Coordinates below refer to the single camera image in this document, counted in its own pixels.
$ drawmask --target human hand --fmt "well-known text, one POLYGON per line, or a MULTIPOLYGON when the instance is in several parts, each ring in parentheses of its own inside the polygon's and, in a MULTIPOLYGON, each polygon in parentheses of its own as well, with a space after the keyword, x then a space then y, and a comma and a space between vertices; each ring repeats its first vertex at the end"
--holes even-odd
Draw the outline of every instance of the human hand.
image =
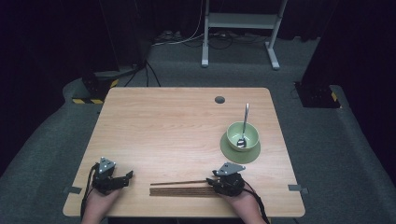
MULTIPOLYGON (((245 189, 254 191, 248 184, 245 184, 245 189)), ((223 194, 220 194, 220 197, 231 205, 235 213, 246 224, 265 224, 264 220, 262 219, 257 201, 250 193, 243 190, 241 194, 235 197, 230 197, 223 194)))
POLYGON ((120 196, 120 193, 121 189, 115 189, 104 195, 97 189, 93 189, 88 196, 81 224, 99 224, 120 196))

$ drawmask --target green bowl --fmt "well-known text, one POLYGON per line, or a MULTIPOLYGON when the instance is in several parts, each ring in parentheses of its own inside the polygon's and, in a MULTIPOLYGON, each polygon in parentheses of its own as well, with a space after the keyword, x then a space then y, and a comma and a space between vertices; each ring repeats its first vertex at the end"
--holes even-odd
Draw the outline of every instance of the green bowl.
POLYGON ((247 146, 238 147, 236 143, 242 137, 243 128, 244 122, 242 121, 237 121, 231 124, 227 129, 227 140, 233 149, 240 152, 247 152, 259 143, 259 132, 253 125, 247 123, 247 127, 245 129, 245 139, 247 140, 247 146))

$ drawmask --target cable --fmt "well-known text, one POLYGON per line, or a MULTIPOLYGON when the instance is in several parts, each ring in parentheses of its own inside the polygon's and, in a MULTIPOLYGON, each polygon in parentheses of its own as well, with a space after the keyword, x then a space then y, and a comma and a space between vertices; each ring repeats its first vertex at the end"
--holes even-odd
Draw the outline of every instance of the cable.
POLYGON ((217 37, 217 39, 221 40, 221 41, 223 41, 223 40, 225 40, 225 41, 231 40, 231 41, 226 47, 223 47, 223 48, 218 48, 218 47, 214 47, 211 44, 207 44, 212 49, 227 49, 233 44, 233 37, 230 35, 230 33, 228 31, 223 32, 223 34, 219 34, 219 32, 217 32, 216 34, 214 34, 214 36, 220 36, 220 37, 217 37))
POLYGON ((185 45, 185 46, 187 46, 187 47, 189 47, 189 48, 194 48, 194 49, 196 49, 196 48, 200 48, 200 47, 202 46, 202 43, 200 43, 200 44, 197 45, 197 46, 191 46, 191 45, 188 45, 188 44, 186 44, 186 43, 183 43, 183 45, 185 45))
POLYGON ((167 42, 167 43, 157 43, 157 44, 153 44, 152 46, 158 46, 158 45, 164 45, 164 44, 180 44, 180 43, 184 43, 184 42, 187 42, 187 41, 192 40, 193 37, 194 37, 194 36, 196 35, 196 33, 198 32, 199 26, 201 25, 202 6, 203 6, 203 5, 204 5, 204 0, 201 0, 201 11, 200 11, 200 14, 199 14, 198 25, 197 25, 197 28, 195 29, 195 32, 194 32, 194 34, 193 34, 192 36, 190 36, 189 38, 184 39, 184 40, 182 40, 182 41, 167 42))
POLYGON ((87 203, 88 196, 90 195, 91 191, 93 190, 93 189, 91 189, 91 190, 88 192, 88 189, 90 188, 90 184, 91 184, 92 172, 98 167, 98 165, 99 165, 99 163, 96 163, 96 164, 91 168, 90 174, 88 175, 87 188, 85 188, 84 197, 82 198, 82 201, 81 201, 81 208, 80 208, 80 210, 79 210, 81 220, 82 220, 82 218, 84 217, 85 205, 86 205, 86 203, 87 203))
POLYGON ((149 86, 149 70, 148 70, 147 66, 145 66, 145 69, 146 69, 146 87, 148 87, 149 86))
POLYGON ((299 99, 299 98, 300 98, 299 95, 298 95, 298 92, 297 92, 297 96, 293 96, 293 93, 294 93, 295 91, 297 91, 296 88, 294 88, 293 90, 290 91, 291 99, 299 99))
POLYGON ((154 74, 154 77, 155 77, 155 79, 157 80, 157 84, 158 84, 158 86, 159 86, 159 87, 161 87, 160 81, 158 80, 158 78, 157 78, 157 74, 155 74, 155 72, 154 72, 154 69, 152 69, 152 67, 151 67, 151 65, 149 65, 149 62, 148 62, 148 61, 146 61, 146 64, 147 64, 147 65, 148 65, 148 67, 151 69, 151 71, 152 71, 152 74, 154 74))
POLYGON ((132 81, 132 79, 134 78, 134 76, 136 75, 137 71, 134 72, 134 74, 131 76, 131 78, 126 82, 126 84, 124 85, 124 87, 128 86, 128 84, 132 81))
POLYGON ((221 6, 220 6, 220 9, 219 9, 219 13, 222 11, 222 7, 224 6, 224 0, 222 0, 222 2, 221 2, 221 6))
POLYGON ((254 44, 254 43, 265 42, 268 38, 269 38, 269 36, 261 36, 261 35, 256 35, 256 36, 239 35, 239 36, 235 36, 234 37, 234 43, 237 43, 237 44, 254 44), (252 37, 253 39, 249 40, 249 41, 236 40, 237 38, 246 38, 246 37, 252 37), (264 40, 256 41, 258 38, 261 38, 261 37, 265 37, 264 40))
POLYGON ((137 18, 140 18, 139 7, 137 6, 136 0, 134 0, 134 8, 136 9, 137 18))
POLYGON ((268 220, 267 215, 265 214, 265 209, 264 209, 264 204, 262 203, 262 199, 260 198, 260 196, 256 193, 256 190, 254 190, 248 182, 245 181, 245 183, 251 188, 251 190, 249 189, 242 189, 243 191, 246 191, 248 193, 250 193, 257 201, 257 203, 259 204, 260 207, 260 211, 262 212, 262 219, 264 219, 264 221, 267 224, 270 224, 271 222, 268 220))

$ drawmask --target stand leg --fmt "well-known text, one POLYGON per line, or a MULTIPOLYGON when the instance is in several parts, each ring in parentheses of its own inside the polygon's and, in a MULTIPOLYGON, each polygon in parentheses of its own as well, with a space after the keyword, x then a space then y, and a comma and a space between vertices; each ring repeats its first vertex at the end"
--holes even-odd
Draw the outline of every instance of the stand leg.
POLYGON ((277 13, 276 24, 275 24, 274 30, 271 34, 271 40, 270 40, 270 42, 265 42, 265 48, 267 49, 268 56, 270 57, 270 60, 271 60, 271 65, 273 66, 274 70, 279 70, 279 68, 280 68, 279 62, 277 61, 277 58, 275 56, 274 44, 275 44, 277 32, 279 31, 280 23, 282 22, 283 13, 285 11, 285 7, 286 7, 287 3, 288 3, 288 0, 282 1, 280 10, 277 13))
POLYGON ((209 47, 207 45, 209 35, 209 0, 206 0, 205 6, 205 34, 204 43, 202 45, 202 67, 209 66, 209 47))

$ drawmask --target metal stand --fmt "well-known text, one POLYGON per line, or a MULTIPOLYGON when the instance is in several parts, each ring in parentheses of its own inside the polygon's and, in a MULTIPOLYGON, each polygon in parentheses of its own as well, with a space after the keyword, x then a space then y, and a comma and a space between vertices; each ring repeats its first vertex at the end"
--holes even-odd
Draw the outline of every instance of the metal stand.
POLYGON ((206 0, 205 6, 205 33, 204 43, 202 49, 202 67, 209 66, 209 48, 208 36, 209 27, 224 27, 224 28, 251 28, 251 29, 272 29, 270 42, 265 42, 265 48, 271 60, 271 65, 274 70, 279 69, 279 62, 277 61, 274 44, 282 22, 283 13, 285 11, 288 0, 282 0, 280 10, 276 15, 260 15, 260 14, 234 14, 234 13, 210 13, 209 2, 206 0))

